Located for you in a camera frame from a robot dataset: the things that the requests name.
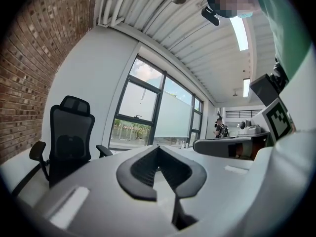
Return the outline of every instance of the fluorescent light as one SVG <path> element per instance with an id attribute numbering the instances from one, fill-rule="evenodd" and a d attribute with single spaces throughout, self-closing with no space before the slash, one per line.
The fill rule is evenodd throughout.
<path id="1" fill-rule="evenodd" d="M 230 20 L 237 37 L 239 50 L 240 51 L 247 50 L 249 48 L 248 38 L 247 38 L 245 25 L 243 24 L 243 20 L 239 17 L 230 18 Z"/>
<path id="2" fill-rule="evenodd" d="M 250 79 L 244 79 L 243 80 L 243 97 L 247 97 L 249 95 L 249 85 L 250 85 Z"/>

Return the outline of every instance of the sky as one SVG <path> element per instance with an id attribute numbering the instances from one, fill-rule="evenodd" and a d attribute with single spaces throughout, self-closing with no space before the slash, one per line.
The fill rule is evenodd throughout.
<path id="1" fill-rule="evenodd" d="M 135 60 L 130 74 L 157 88 L 159 88 L 162 78 L 162 74 L 160 72 L 138 59 Z M 175 95 L 176 98 L 188 105 L 191 105 L 192 95 L 169 78 L 166 78 L 164 91 Z"/>

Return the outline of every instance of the corrugated ceiling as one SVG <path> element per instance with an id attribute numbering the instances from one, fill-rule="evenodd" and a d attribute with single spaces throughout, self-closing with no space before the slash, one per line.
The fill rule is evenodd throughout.
<path id="1" fill-rule="evenodd" d="M 106 1 L 102 6 L 103 15 Z M 111 17 L 118 0 L 113 0 Z M 101 0 L 97 0 L 95 17 Z M 118 18 L 147 34 L 174 54 L 202 83 L 217 103 L 242 100 L 243 79 L 251 73 L 251 50 L 240 51 L 229 19 L 220 18 L 216 27 L 201 16 L 206 0 L 123 0 Z M 254 79 L 271 73 L 275 47 L 268 20 L 261 12 L 251 18 L 257 63 Z"/>

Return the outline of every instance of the brick wall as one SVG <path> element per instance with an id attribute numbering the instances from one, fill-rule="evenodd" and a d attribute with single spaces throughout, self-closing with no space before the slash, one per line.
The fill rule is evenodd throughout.
<path id="1" fill-rule="evenodd" d="M 55 74 L 93 27 L 95 0 L 28 0 L 0 47 L 0 164 L 41 137 Z"/>

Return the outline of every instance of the person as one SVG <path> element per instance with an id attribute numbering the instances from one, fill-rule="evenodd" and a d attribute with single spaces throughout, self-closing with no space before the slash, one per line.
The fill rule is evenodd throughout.
<path id="1" fill-rule="evenodd" d="M 226 136 L 227 127 L 223 124 L 223 120 L 221 118 L 217 119 L 217 126 L 215 131 L 215 138 L 223 138 Z"/>
<path id="2" fill-rule="evenodd" d="M 207 0 L 209 7 L 226 18 L 249 17 L 262 10 L 269 20 L 273 32 L 276 58 L 289 80 L 300 68 L 308 52 L 312 50 L 312 39 L 297 11 L 288 0 Z"/>

